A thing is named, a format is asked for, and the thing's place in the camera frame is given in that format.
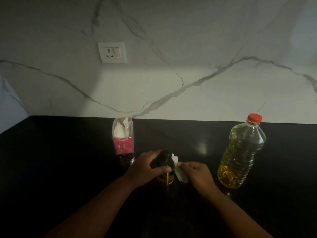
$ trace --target wall socket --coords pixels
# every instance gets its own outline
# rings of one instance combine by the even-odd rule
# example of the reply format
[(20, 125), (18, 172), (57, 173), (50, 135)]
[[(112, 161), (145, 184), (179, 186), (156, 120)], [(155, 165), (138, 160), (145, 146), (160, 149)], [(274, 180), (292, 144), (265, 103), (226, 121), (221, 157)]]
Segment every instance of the wall socket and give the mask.
[(126, 63), (123, 42), (99, 42), (102, 63)]

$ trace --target tissue box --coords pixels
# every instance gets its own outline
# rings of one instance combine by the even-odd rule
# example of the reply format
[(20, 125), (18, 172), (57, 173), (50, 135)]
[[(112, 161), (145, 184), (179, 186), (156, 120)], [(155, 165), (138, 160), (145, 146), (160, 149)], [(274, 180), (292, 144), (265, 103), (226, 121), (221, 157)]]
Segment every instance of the tissue box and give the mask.
[(112, 140), (113, 140), (114, 149), (117, 155), (134, 152), (133, 121), (130, 117), (128, 117), (129, 129), (130, 129), (129, 137), (127, 138), (114, 137), (114, 128), (116, 127), (117, 122), (120, 124), (123, 124), (123, 121), (125, 120), (125, 118), (126, 117), (116, 118), (112, 124)]

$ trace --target plastic bottle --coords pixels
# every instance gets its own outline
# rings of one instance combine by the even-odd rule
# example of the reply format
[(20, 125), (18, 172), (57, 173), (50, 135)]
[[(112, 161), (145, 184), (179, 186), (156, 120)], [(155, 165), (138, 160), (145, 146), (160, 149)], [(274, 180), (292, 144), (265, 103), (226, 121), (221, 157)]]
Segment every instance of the plastic bottle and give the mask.
[(249, 114), (245, 123), (231, 129), (230, 143), (222, 156), (217, 172), (219, 181), (228, 188), (242, 185), (253, 165), (254, 155), (259, 151), (266, 137), (259, 127), (262, 116)]

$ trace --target person's right hand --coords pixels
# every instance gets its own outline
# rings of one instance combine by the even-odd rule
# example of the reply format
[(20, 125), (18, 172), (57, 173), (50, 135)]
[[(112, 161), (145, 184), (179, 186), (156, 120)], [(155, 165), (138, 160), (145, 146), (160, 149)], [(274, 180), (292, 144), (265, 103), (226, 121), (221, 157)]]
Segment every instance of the person's right hand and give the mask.
[(201, 196), (215, 200), (221, 193), (216, 187), (207, 165), (198, 162), (178, 162), (177, 166), (184, 171)]

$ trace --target yellow oil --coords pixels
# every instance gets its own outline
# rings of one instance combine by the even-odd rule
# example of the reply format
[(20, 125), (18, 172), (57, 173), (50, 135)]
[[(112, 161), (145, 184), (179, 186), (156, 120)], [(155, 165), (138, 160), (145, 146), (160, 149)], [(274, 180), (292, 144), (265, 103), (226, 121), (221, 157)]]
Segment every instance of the yellow oil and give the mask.
[(253, 164), (256, 151), (263, 147), (264, 143), (251, 143), (238, 140), (233, 128), (230, 135), (230, 143), (222, 156), (217, 171), (219, 181), (228, 188), (236, 189), (242, 185)]

